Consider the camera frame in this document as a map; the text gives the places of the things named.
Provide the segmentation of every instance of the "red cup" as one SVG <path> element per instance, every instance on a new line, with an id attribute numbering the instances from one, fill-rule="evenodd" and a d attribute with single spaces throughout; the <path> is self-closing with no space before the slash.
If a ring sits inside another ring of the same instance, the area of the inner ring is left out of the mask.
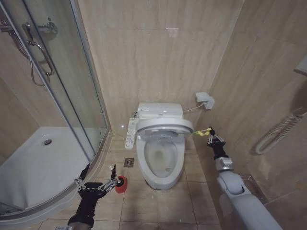
<path id="1" fill-rule="evenodd" d="M 124 176 L 119 176 L 118 178 L 120 183 L 115 186 L 115 191 L 117 193 L 124 193 L 127 189 L 127 179 Z"/>

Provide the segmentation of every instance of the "white hose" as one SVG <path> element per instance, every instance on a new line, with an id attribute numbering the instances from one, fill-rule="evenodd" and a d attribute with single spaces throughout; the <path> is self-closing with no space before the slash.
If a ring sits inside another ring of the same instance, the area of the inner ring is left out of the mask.
<path id="1" fill-rule="evenodd" d="M 273 128 L 255 147 L 257 154 L 261 155 L 270 151 L 278 142 L 280 142 L 298 123 L 301 122 L 304 115 L 293 115 L 286 117 L 275 128 Z M 262 146 L 271 139 L 274 139 L 263 150 L 260 150 Z"/>
<path id="2" fill-rule="evenodd" d="M 193 109 L 197 109 L 197 108 L 199 108 L 199 107 L 202 107 L 202 105 L 203 105 L 203 103 L 201 103 L 201 105 L 199 105 L 199 106 L 197 106 L 197 107 L 195 107 L 195 108 L 191 108 L 191 109 L 185 110 L 185 111 L 183 111 L 183 113 L 188 112 L 188 111 L 191 111 L 191 110 L 193 110 Z"/>

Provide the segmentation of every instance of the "toilet bowl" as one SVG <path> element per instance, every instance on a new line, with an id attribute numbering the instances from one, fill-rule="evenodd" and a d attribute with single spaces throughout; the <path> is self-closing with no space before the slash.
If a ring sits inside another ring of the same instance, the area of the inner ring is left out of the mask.
<path id="1" fill-rule="evenodd" d="M 181 176 L 184 137 L 193 132 L 180 104 L 140 103 L 136 151 L 140 171 L 153 189 L 168 189 Z"/>

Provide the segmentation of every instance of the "toilet lid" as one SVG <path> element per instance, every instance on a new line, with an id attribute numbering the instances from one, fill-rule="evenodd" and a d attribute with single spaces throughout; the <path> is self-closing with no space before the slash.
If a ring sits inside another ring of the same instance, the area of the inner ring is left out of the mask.
<path id="1" fill-rule="evenodd" d="M 138 135 L 151 135 L 160 131 L 171 131 L 177 134 L 191 134 L 193 125 L 182 118 L 154 118 L 141 120 L 136 125 Z"/>

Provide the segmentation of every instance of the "grab bar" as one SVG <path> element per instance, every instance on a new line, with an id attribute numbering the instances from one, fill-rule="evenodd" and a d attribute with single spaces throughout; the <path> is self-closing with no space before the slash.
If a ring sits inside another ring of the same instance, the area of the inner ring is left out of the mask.
<path id="1" fill-rule="evenodd" d="M 50 68 L 50 72 L 47 72 L 47 71 L 44 70 L 44 68 L 42 68 L 44 73 L 46 74 L 46 76 L 49 77 L 52 74 L 54 74 L 54 71 L 53 71 L 53 68 L 52 68 L 52 64 L 51 64 L 50 59 L 49 59 L 47 53 L 45 52 L 44 48 L 40 44 L 38 44 L 38 43 L 36 43 L 34 41 L 28 41 L 28 44 L 31 45 L 31 46 L 37 46 L 42 51 L 42 53 L 44 55 L 44 58 L 45 58 L 47 64 L 49 65 L 49 68 Z"/>

